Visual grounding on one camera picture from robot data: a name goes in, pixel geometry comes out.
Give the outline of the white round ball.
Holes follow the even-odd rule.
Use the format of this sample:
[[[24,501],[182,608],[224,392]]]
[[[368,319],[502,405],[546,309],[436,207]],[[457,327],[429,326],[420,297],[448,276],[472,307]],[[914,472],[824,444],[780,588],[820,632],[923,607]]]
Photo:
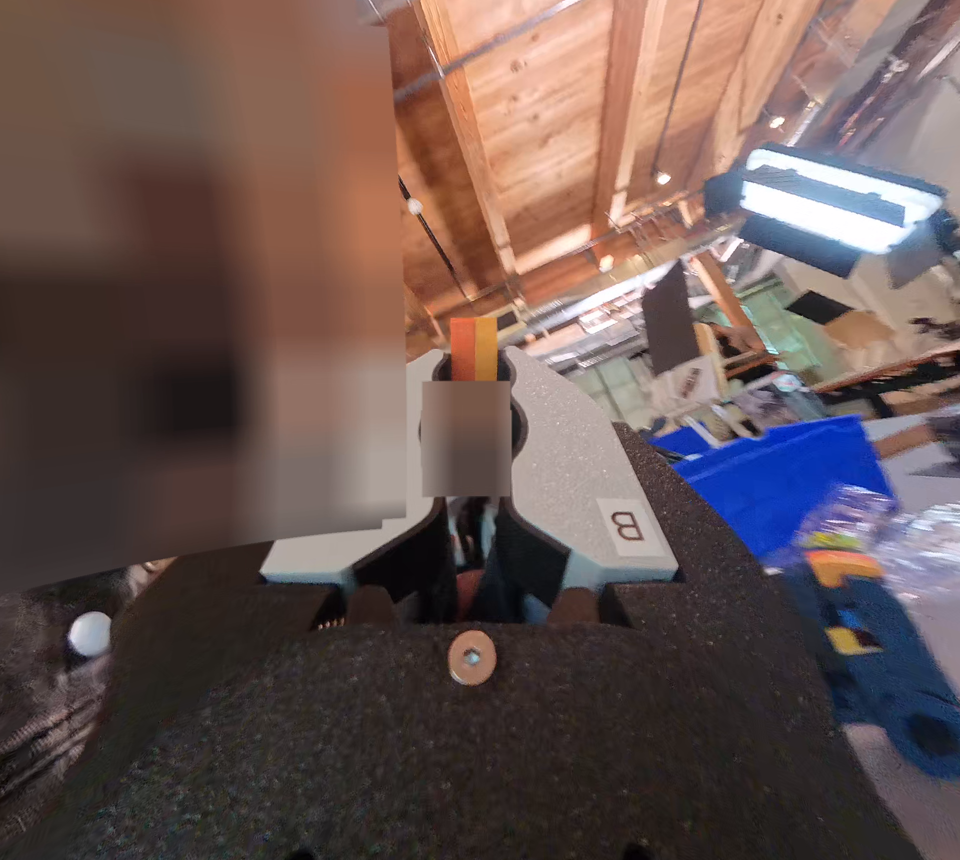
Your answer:
[[[111,650],[112,618],[103,612],[79,615],[67,632],[67,642],[78,657],[93,660]]]

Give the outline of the dark cloth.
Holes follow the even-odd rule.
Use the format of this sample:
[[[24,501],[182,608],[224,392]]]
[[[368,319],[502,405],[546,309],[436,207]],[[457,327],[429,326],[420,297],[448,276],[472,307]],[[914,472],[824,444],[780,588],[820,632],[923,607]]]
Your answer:
[[[140,629],[179,558],[169,557],[2,594],[2,858],[35,830],[61,794],[123,691],[163,680],[163,656]],[[110,651],[76,656],[67,642],[87,612],[112,619]]]

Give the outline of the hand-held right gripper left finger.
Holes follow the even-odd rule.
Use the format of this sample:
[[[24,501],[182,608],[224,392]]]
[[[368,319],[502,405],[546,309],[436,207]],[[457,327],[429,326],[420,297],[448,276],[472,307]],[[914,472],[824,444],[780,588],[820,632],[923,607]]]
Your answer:
[[[393,602],[416,594],[421,612],[454,612],[455,566],[446,502],[426,497],[420,425],[424,384],[445,356],[425,353],[406,366],[406,513],[378,529],[281,540],[273,544],[260,574],[265,581],[338,587],[344,597],[381,587]]]

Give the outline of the crumpled clear plastic bag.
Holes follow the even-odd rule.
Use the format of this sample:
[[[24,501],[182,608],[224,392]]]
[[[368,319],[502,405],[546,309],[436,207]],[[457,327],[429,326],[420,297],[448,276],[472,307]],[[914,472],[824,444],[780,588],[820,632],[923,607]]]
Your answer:
[[[909,513],[885,494],[838,486],[804,517],[791,549],[868,555],[902,577],[957,577],[959,505],[935,504]]]

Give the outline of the studio light panel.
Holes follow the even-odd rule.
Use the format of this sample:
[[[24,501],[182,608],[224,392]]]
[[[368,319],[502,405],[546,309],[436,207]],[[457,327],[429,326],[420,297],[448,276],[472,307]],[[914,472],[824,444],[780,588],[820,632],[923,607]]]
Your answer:
[[[745,242],[838,278],[877,256],[899,289],[958,251],[946,189],[845,158],[769,142],[702,191],[708,218],[742,215]]]

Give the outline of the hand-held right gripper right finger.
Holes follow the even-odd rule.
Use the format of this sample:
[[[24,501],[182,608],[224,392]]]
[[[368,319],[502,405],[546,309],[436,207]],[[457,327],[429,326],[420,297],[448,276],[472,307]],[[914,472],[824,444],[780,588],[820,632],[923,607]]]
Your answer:
[[[522,619],[545,619],[567,589],[671,583],[680,565],[603,409],[544,363],[502,350],[518,442],[493,554]]]

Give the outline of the orange and yellow toy brick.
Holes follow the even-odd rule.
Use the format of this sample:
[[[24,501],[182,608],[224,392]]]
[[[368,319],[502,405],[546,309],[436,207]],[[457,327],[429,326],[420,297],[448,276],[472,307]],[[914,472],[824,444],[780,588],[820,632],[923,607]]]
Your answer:
[[[494,317],[452,318],[450,379],[456,382],[498,380],[498,321]]]

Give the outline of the blue plastic bin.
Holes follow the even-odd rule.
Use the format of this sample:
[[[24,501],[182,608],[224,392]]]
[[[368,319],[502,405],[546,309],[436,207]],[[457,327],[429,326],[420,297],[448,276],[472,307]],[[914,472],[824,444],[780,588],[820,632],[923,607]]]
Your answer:
[[[834,489],[894,497],[862,422],[853,415],[769,429],[710,446],[689,427],[651,444],[680,454],[675,470],[757,557],[791,541]]]

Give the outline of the black flag panel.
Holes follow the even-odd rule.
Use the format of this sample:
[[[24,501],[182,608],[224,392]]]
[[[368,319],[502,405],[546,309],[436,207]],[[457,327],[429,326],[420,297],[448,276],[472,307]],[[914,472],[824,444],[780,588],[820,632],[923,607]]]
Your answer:
[[[701,356],[690,310],[686,270],[676,261],[646,291],[641,302],[654,377],[666,374]]]

